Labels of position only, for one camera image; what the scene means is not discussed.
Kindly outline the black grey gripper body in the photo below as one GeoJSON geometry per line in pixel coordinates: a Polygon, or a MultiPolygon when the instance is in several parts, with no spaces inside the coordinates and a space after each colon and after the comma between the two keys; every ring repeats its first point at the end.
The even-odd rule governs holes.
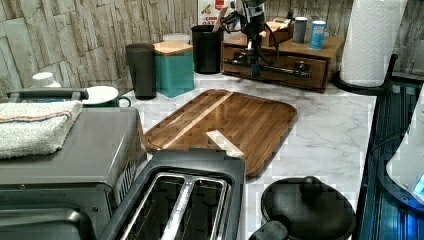
{"type": "Polygon", "coordinates": [[[242,32],[248,40],[257,40],[265,29],[264,8],[267,0],[242,0],[246,24],[242,32]]]}

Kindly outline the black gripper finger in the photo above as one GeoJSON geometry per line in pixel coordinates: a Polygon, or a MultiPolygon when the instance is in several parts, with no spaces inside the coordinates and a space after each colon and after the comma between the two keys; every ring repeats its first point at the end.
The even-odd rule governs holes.
{"type": "Polygon", "coordinates": [[[246,48],[246,55],[251,68],[251,75],[258,77],[260,75],[260,55],[259,48],[255,40],[249,40],[246,48]]]}

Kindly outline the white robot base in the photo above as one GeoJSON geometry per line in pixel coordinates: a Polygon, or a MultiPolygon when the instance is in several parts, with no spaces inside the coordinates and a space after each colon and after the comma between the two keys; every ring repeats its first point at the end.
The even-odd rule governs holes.
{"type": "Polygon", "coordinates": [[[400,146],[386,165],[389,177],[423,204],[424,94],[420,92],[411,123],[400,146]]]}

